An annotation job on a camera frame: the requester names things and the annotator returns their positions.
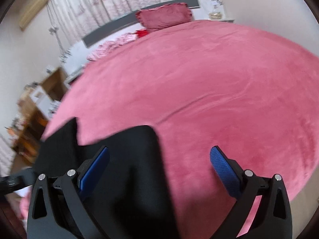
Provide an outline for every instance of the pink fabric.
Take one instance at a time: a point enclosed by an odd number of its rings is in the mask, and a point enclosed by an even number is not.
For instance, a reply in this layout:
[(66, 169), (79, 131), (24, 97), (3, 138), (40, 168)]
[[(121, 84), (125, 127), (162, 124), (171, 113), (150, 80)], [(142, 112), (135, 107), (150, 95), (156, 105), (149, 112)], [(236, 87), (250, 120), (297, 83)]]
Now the pink fabric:
[(194, 21), (93, 62), (46, 136), (73, 116), (81, 145), (151, 125), (181, 235), (207, 239), (234, 204), (212, 171), (212, 146), (257, 175), (280, 173), (290, 200), (311, 176), (319, 159), (319, 59), (268, 32)]
[(173, 3), (153, 9), (139, 10), (136, 13), (136, 18), (149, 32), (154, 32), (190, 22), (192, 20), (192, 11), (184, 2)]
[(28, 219), (28, 212), (29, 212), (29, 204), (31, 199), (31, 193), (32, 190), (28, 191), (27, 195), (23, 197), (20, 201), (20, 211), (22, 215), (22, 219), (27, 220)]
[(99, 45), (96, 50), (94, 50), (90, 55), (87, 56), (89, 61), (97, 61), (98, 59), (107, 56), (114, 49), (119, 48), (127, 43), (136, 40), (138, 36), (133, 33), (125, 33), (119, 36), (115, 41), (106, 41)]

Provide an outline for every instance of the white curtain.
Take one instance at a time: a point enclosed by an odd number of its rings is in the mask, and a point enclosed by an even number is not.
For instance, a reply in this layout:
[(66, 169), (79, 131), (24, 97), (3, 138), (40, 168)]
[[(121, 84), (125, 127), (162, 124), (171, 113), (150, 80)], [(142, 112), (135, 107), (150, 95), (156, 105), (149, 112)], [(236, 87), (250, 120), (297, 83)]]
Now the white curtain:
[(165, 1), (167, 0), (51, 0), (51, 6), (68, 41), (74, 44), (111, 20)]
[(0, 135), (0, 177), (10, 175), (15, 156), (16, 153), (10, 148), (3, 136)]

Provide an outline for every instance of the gray headboard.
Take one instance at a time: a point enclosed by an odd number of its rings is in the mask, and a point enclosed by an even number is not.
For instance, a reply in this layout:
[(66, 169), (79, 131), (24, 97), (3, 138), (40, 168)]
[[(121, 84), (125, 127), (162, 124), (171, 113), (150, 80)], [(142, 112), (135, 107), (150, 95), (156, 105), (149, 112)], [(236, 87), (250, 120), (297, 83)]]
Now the gray headboard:
[[(164, 4), (173, 4), (173, 3), (180, 3), (180, 2), (185, 2), (188, 5), (188, 8), (195, 9), (199, 8), (199, 3), (198, 0), (172, 0), (172, 1), (167, 1), (167, 2), (162, 2), (162, 3), (157, 3), (151, 6), (147, 6), (143, 9), (151, 9), (155, 8), (158, 6), (162, 6)], [(129, 14), (126, 14), (116, 20), (113, 20), (111, 22), (106, 23), (105, 25), (101, 26), (100, 28), (92, 31), (90, 34), (86, 35), (82, 40), (84, 44), (87, 47), (90, 47), (94, 45), (95, 43), (99, 42), (101, 39), (109, 36), (110, 34), (128, 27), (129, 25), (133, 25), (138, 23), (135, 14), (137, 11), (133, 11)]]

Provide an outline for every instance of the red pillow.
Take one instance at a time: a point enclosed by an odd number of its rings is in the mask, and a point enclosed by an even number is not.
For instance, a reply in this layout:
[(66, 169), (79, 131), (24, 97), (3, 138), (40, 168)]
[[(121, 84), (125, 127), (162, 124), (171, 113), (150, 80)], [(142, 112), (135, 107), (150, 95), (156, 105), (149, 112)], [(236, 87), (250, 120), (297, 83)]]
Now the red pillow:
[(192, 21), (192, 12), (187, 4), (182, 2), (139, 10), (136, 18), (149, 32), (154, 32)]

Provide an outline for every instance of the white wall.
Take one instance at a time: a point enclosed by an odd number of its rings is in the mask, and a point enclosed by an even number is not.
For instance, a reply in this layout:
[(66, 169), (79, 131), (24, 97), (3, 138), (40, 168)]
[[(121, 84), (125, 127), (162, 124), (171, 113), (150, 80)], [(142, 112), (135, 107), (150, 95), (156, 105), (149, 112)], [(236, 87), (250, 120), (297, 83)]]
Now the white wall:
[(286, 37), (319, 56), (319, 24), (304, 0), (223, 0), (236, 23)]
[[(8, 138), (9, 126), (17, 113), (16, 102), (23, 87), (41, 81), (47, 65), (59, 65), (60, 50), (48, 29), (50, 22), (46, 8), (22, 32), (19, 15), (30, 0), (16, 0), (0, 24), (0, 133)], [(69, 47), (61, 35), (66, 48)]]

